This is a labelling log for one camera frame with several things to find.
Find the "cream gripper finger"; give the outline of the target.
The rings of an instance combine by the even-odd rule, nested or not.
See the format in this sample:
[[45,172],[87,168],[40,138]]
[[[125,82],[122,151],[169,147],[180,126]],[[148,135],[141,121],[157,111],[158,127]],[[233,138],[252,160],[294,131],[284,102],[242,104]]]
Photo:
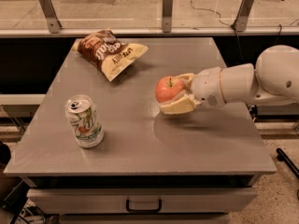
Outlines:
[[176,115],[192,112],[197,106],[197,101],[191,95],[183,95],[166,105],[160,106],[160,111],[166,115]]
[[192,84],[193,77],[194,73],[178,75],[178,83],[183,84],[184,86],[190,86]]

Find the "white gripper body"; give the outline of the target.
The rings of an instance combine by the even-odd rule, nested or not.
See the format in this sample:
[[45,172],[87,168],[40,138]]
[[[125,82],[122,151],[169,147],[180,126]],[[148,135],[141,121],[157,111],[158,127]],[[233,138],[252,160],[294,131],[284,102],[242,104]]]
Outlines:
[[191,91],[199,105],[224,106],[225,101],[221,91],[221,69],[219,67],[210,68],[194,75]]

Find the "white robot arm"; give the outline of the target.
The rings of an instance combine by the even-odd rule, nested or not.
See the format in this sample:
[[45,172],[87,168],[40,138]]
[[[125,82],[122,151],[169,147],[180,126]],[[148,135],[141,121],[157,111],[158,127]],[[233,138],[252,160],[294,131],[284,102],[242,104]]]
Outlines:
[[255,64],[163,77],[155,97],[167,115],[189,113],[199,105],[299,103],[299,49],[277,45],[263,51]]

